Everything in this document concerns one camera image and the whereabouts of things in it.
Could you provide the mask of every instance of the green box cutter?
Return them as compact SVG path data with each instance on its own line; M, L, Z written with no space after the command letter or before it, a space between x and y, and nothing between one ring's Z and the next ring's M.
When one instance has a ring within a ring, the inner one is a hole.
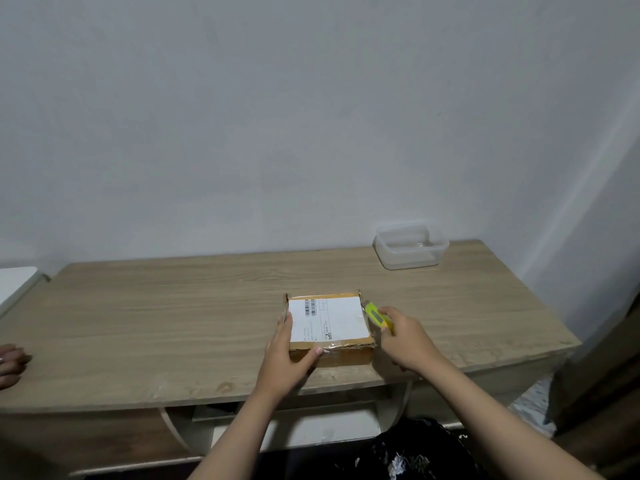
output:
M388 329L391 330L391 333L394 332L394 323L391 318L380 313L378 311L378 307L375 306L372 302L366 299L362 302L362 307L373 323L378 325L380 328L382 328L386 324Z

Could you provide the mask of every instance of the person's left hand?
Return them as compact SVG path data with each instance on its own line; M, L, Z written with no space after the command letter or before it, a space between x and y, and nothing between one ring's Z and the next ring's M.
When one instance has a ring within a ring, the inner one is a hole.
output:
M14 344L0 345L0 389L7 389L20 380L31 356Z
M300 362L292 362L289 358L292 327L293 318L290 312L287 313L284 322L282 317L278 318L276 333L264 350L264 359L255 384L256 393L274 401L274 405L290 393L324 353L322 347L316 347L309 350Z

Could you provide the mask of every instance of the clear plastic container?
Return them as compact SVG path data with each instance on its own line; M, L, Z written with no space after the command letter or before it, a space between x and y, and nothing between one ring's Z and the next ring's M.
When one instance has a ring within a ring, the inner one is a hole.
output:
M449 241L433 225L396 224L379 227L374 246L382 266L406 269L439 263Z

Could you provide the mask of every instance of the person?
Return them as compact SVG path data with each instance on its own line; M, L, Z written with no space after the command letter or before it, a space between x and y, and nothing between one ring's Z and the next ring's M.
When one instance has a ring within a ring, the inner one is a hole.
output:
M394 333L386 327L381 331L384 352L432 384L508 479L602 478L512 415L464 375L439 352L418 320L390 306L380 308L380 312L394 322ZM290 314L284 321L278 319L276 332L265 348L255 388L189 480L250 478L271 414L323 354L322 348L315 348L299 363L289 359L292 322Z
M0 345L0 390L14 386L27 368L31 356L14 344Z

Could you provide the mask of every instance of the white label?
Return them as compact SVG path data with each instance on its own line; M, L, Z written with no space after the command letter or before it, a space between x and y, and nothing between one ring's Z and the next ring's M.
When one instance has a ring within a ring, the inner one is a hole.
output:
M357 296L292 299L289 311L293 316L292 342L332 342L369 336Z

